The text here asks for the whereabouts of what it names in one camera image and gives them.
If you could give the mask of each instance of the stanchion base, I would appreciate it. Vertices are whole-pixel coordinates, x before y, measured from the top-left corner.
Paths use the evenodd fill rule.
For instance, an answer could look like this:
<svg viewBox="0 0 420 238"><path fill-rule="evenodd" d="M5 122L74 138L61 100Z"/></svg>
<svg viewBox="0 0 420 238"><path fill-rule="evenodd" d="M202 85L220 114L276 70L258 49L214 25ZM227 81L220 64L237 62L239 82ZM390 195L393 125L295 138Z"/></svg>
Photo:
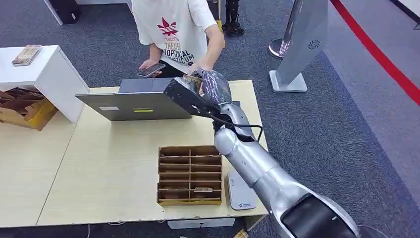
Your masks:
<svg viewBox="0 0 420 238"><path fill-rule="evenodd" d="M283 43L283 39L276 39L274 41L271 41L268 45L268 52L273 57L282 60L284 56L279 55L281 43Z"/></svg>
<svg viewBox="0 0 420 238"><path fill-rule="evenodd" d="M275 93L298 93L308 90L303 75L300 73L289 85L280 85L276 77L276 70L270 71L270 81Z"/></svg>

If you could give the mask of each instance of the book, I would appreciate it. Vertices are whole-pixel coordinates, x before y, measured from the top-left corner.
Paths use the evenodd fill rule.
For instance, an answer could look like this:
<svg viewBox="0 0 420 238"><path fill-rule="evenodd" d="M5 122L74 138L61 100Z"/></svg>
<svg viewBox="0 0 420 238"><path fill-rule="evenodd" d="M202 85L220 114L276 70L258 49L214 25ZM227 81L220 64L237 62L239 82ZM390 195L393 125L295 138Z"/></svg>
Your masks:
<svg viewBox="0 0 420 238"><path fill-rule="evenodd" d="M41 45L27 45L12 61L13 66L27 66L32 63L39 51Z"/></svg>

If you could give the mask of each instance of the red stripe on floor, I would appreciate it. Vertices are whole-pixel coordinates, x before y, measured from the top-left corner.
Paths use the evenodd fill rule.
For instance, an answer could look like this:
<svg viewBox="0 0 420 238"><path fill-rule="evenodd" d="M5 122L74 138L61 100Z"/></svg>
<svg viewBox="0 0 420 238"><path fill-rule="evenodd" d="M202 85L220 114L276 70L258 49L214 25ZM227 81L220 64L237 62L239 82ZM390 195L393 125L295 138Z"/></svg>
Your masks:
<svg viewBox="0 0 420 238"><path fill-rule="evenodd" d="M385 71L400 85L400 87L407 93L407 95L420 106L420 90L410 79L404 75L392 61L378 48L373 40L366 34L361 26L347 11L340 0L330 0L337 9L338 13L349 25L350 29L362 42L370 54L378 61L378 63L385 69Z"/></svg>

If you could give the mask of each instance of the smartphone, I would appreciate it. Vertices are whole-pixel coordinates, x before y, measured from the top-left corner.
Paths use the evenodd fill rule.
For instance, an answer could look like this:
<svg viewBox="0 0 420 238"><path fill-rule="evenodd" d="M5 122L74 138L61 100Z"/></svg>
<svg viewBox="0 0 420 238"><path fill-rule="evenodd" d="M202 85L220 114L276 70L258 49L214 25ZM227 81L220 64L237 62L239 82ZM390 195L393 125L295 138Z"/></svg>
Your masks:
<svg viewBox="0 0 420 238"><path fill-rule="evenodd" d="M137 75L140 76L141 78L149 78L154 73L156 73L157 71L159 71L159 70L161 70L165 67L166 67L166 65L164 65L163 63L155 63L154 65L139 71L137 73Z"/></svg>

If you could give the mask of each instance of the white t-shirt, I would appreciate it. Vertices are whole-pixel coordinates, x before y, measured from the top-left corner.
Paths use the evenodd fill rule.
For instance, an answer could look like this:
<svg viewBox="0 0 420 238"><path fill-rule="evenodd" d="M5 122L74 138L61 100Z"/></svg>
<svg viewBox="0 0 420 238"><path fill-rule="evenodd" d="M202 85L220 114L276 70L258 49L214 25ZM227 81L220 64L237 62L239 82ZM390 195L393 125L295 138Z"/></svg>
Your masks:
<svg viewBox="0 0 420 238"><path fill-rule="evenodd" d="M207 53L204 31L216 21L207 0L132 0L140 43L162 49L161 60L188 73Z"/></svg>

